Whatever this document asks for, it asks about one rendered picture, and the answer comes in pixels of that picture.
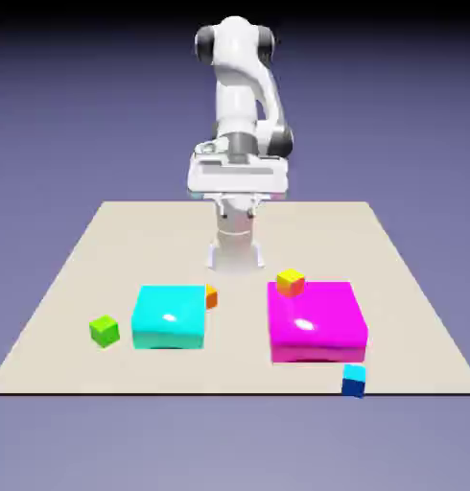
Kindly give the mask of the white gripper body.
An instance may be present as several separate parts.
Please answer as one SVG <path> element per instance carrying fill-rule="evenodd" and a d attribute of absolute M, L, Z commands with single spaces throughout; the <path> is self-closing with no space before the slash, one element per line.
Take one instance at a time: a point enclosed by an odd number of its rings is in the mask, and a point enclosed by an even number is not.
<path fill-rule="evenodd" d="M 187 188 L 194 195 L 285 195 L 288 160 L 250 154 L 248 163 L 231 163 L 226 153 L 195 153 L 190 157 Z"/>

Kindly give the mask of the small yellow cube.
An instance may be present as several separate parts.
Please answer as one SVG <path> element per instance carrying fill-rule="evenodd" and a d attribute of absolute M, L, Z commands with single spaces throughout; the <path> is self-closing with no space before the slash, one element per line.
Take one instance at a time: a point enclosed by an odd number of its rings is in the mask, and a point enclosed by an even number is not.
<path fill-rule="evenodd" d="M 296 269 L 285 269 L 276 276 L 276 288 L 280 294 L 294 297 L 301 294 L 305 287 L 305 275 Z"/>

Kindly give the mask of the small green cube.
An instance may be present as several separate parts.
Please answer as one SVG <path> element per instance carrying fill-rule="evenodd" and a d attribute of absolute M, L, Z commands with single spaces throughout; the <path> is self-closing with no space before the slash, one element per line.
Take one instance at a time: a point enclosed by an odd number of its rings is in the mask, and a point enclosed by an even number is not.
<path fill-rule="evenodd" d="M 89 322 L 91 338 L 102 348 L 106 348 L 120 339 L 118 322 L 104 315 Z"/>

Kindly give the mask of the small blue cube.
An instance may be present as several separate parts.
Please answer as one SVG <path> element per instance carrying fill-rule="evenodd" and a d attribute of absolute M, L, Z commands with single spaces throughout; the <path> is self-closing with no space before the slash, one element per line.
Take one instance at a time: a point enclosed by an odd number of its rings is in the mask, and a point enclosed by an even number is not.
<path fill-rule="evenodd" d="M 346 363 L 343 367 L 341 394 L 356 398 L 364 397 L 365 367 L 361 364 Z"/>

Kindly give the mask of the large cyan box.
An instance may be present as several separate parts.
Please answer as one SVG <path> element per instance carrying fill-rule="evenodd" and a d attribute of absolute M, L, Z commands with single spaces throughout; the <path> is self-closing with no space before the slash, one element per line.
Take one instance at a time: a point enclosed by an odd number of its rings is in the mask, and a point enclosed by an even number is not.
<path fill-rule="evenodd" d="M 203 285 L 143 286 L 131 317 L 136 349 L 201 349 L 205 332 Z"/>

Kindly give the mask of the large magenta box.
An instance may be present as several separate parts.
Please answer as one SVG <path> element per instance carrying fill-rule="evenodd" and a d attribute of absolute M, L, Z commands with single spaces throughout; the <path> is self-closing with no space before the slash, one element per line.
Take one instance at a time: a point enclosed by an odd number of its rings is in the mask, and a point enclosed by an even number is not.
<path fill-rule="evenodd" d="M 285 296 L 267 285 L 272 362 L 363 362 L 368 328 L 348 282 L 307 282 Z"/>

